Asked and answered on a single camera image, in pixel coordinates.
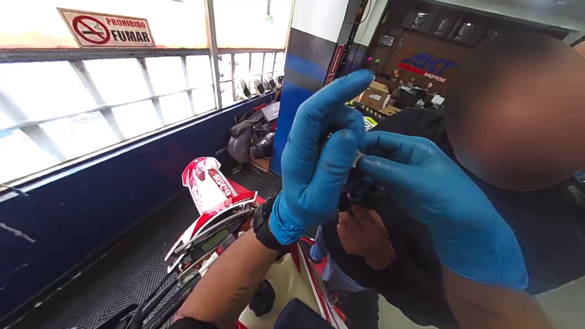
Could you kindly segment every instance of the window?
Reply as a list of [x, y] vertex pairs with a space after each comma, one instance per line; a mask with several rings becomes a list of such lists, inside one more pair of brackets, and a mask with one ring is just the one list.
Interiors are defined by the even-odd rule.
[[0, 183], [214, 108], [208, 55], [0, 64]]
[[4, 1], [0, 48], [78, 48], [57, 7], [146, 18], [159, 48], [207, 48], [203, 0]]
[[214, 0], [218, 48], [284, 49], [292, 0]]
[[[0, 12], [0, 183], [251, 99], [284, 70], [292, 0], [33, 2]], [[159, 49], [55, 52], [78, 48], [56, 7], [146, 18]]]

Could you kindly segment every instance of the hand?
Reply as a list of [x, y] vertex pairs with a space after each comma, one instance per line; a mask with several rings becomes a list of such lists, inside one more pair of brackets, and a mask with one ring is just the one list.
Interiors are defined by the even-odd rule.
[[339, 213], [337, 233], [345, 252], [364, 257], [375, 270], [387, 268], [396, 257], [386, 227], [374, 210], [353, 205], [352, 211]]
[[528, 286], [512, 229], [485, 194], [433, 142], [389, 132], [366, 134], [358, 164], [431, 233], [441, 262], [459, 275], [513, 289]]
[[[336, 215], [339, 194], [364, 144], [362, 115], [344, 103], [374, 80], [369, 70], [355, 71], [316, 92], [298, 108], [281, 158], [283, 190], [274, 201], [270, 229], [283, 245]], [[319, 137], [334, 133], [319, 155]]]

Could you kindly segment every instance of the window frame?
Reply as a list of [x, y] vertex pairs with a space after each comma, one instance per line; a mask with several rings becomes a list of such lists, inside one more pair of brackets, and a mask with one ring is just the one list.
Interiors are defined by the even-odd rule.
[[[129, 142], [136, 141], [138, 139], [144, 139], [152, 135], [153, 133], [160, 132], [167, 129], [172, 129], [179, 124], [182, 124], [186, 121], [200, 119], [202, 116], [206, 116], [208, 114], [221, 111], [227, 107], [232, 107], [238, 105], [242, 102], [242, 100], [236, 100], [236, 79], [235, 79], [235, 58], [234, 55], [236, 53], [249, 53], [249, 66], [248, 66], [248, 78], [249, 78], [249, 87], [251, 86], [252, 76], [250, 74], [250, 69], [252, 65], [252, 53], [264, 53], [263, 55], [263, 62], [262, 62], [262, 77], [266, 74], [273, 74], [274, 68], [276, 65], [276, 54], [278, 52], [286, 53], [285, 49], [218, 49], [217, 42], [215, 38], [215, 18], [213, 13], [213, 0], [204, 0], [205, 4], [205, 17], [207, 22], [207, 33], [208, 33], [208, 49], [51, 49], [51, 50], [21, 50], [21, 49], [5, 49], [2, 50], [2, 57], [0, 57], [0, 64], [4, 63], [30, 63], [30, 62], [40, 62], [40, 61], [67, 61], [74, 69], [75, 73], [77, 74], [78, 78], [83, 83], [84, 87], [89, 92], [90, 96], [93, 98], [97, 106], [95, 108], [76, 112], [74, 114], [68, 114], [63, 116], [56, 116], [41, 120], [32, 120], [29, 119], [25, 112], [18, 106], [16, 102], [14, 102], [10, 95], [4, 93], [0, 90], [0, 111], [2, 111], [8, 118], [14, 121], [14, 124], [2, 128], [2, 130], [15, 130], [20, 129], [24, 132], [32, 141], [34, 141], [43, 151], [45, 151], [50, 156], [54, 157], [59, 161], [57, 165], [52, 167], [45, 168], [39, 172], [33, 172], [23, 177], [18, 177], [16, 179], [10, 180], [8, 182], [1, 182], [2, 184], [8, 184], [9, 186], [14, 186], [18, 184], [22, 184], [28, 182], [31, 179], [35, 179], [39, 176], [44, 176], [49, 174], [55, 170], [62, 169], [67, 166], [74, 165], [78, 163], [80, 160], [85, 160], [90, 157], [95, 157], [103, 152], [107, 152], [113, 148], [118, 148], [123, 145], [126, 145]], [[273, 53], [273, 66], [272, 71], [265, 71], [264, 70], [264, 59], [266, 58], [267, 53]], [[222, 54], [230, 54], [231, 55], [231, 73], [232, 77], [232, 97], [234, 99], [234, 103], [230, 104], [227, 107], [224, 107], [221, 102], [221, 89], [220, 83], [224, 81], [220, 81], [219, 78], [219, 65], [218, 65], [218, 57]], [[209, 85], [198, 85], [197, 87], [190, 87], [189, 86], [189, 76], [187, 70], [187, 56], [197, 56], [197, 55], [207, 55], [210, 59], [210, 68], [212, 73], [212, 84]], [[183, 90], [173, 91], [170, 93], [165, 94], [157, 94], [153, 88], [152, 81], [150, 79], [150, 73], [148, 67], [146, 65], [146, 58], [148, 57], [180, 57], [181, 64], [183, 66], [183, 75], [185, 78], [185, 86], [186, 88]], [[100, 94], [97, 86], [95, 85], [90, 73], [85, 68], [84, 60], [95, 60], [95, 59], [136, 59], [139, 64], [140, 70], [142, 72], [144, 81], [147, 85], [147, 89], [149, 91], [150, 96], [146, 98], [141, 98], [137, 100], [132, 100], [123, 103], [117, 104], [107, 104]], [[212, 87], [214, 90], [214, 97], [215, 97], [215, 108], [209, 111], [205, 111], [203, 113], [198, 114], [194, 107], [193, 102], [193, 91], [200, 89], [200, 88], [209, 88]], [[162, 108], [160, 106], [160, 97], [165, 97], [168, 95], [179, 94], [182, 92], [186, 92], [190, 101], [191, 112], [192, 116], [183, 119], [179, 122], [175, 122], [172, 124], [167, 124], [164, 121]], [[112, 109], [116, 107], [120, 107], [123, 105], [134, 104], [137, 102], [148, 101], [150, 100], [153, 103], [155, 108], [157, 117], [161, 123], [161, 127], [159, 129], [155, 129], [150, 132], [146, 132], [144, 134], [127, 138], [122, 133], [118, 122], [113, 114]], [[77, 158], [69, 159], [67, 158], [63, 152], [59, 149], [57, 144], [49, 137], [47, 133], [41, 128], [41, 124], [51, 121], [56, 121], [63, 118], [71, 118], [79, 114], [90, 113], [90, 112], [100, 112], [101, 115], [104, 117], [108, 126], [114, 132], [114, 135], [117, 137], [118, 142], [109, 145], [103, 149], [96, 150]], [[0, 187], [0, 194], [6, 190], [5, 187]]]

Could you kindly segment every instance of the dirt bike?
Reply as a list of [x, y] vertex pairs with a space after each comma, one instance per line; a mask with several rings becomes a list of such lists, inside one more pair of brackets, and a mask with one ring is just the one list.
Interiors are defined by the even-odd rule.
[[[201, 215], [167, 252], [164, 257], [170, 263], [167, 274], [151, 294], [140, 304], [127, 306], [94, 329], [167, 326], [207, 269], [250, 229], [253, 213], [264, 199], [258, 192], [241, 187], [237, 193], [219, 167], [215, 158], [199, 157], [185, 168], [183, 185], [189, 188]], [[271, 307], [266, 309], [267, 303], [262, 303], [264, 310], [257, 310], [248, 305], [239, 317], [238, 329], [272, 329], [283, 310], [294, 303], [301, 303], [307, 310], [319, 314], [335, 329], [347, 328], [345, 316], [333, 306], [321, 280], [326, 260], [315, 264], [307, 255], [306, 246], [312, 244], [312, 239], [303, 237], [290, 246], [289, 253], [275, 261], [265, 276], [274, 290]]]

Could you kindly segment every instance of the blue latex glove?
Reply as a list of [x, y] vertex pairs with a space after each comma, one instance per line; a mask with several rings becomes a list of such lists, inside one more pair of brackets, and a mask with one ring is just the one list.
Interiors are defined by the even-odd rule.
[[[370, 70], [355, 71], [316, 92], [298, 108], [281, 158], [283, 190], [274, 201], [270, 230], [283, 245], [305, 235], [336, 214], [339, 195], [364, 145], [362, 115], [344, 103], [374, 80]], [[319, 156], [319, 137], [330, 127], [341, 129]]]
[[433, 142], [390, 132], [366, 134], [358, 168], [431, 233], [441, 262], [459, 275], [512, 289], [528, 286], [512, 229], [485, 194]]

